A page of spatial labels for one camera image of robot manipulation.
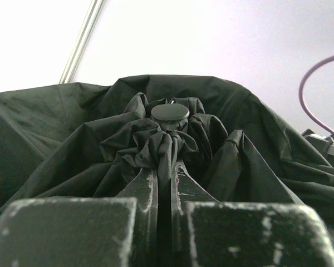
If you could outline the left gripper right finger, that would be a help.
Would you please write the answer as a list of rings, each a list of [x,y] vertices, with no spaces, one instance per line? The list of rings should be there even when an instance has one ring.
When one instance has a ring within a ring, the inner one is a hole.
[[[310,207],[219,202],[182,162],[171,179],[174,266],[334,266],[334,245]]]

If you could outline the black folding umbrella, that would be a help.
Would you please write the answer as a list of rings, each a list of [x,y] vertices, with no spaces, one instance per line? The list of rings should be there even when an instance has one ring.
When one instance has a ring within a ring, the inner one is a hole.
[[[334,225],[334,167],[243,86],[144,75],[0,93],[0,214],[19,199],[113,197],[182,159],[219,201],[306,204]]]

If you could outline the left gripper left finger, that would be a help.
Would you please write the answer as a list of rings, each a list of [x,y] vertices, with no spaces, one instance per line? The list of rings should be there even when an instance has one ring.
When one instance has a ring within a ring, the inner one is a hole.
[[[0,266],[155,266],[156,172],[115,197],[18,200],[0,217]]]

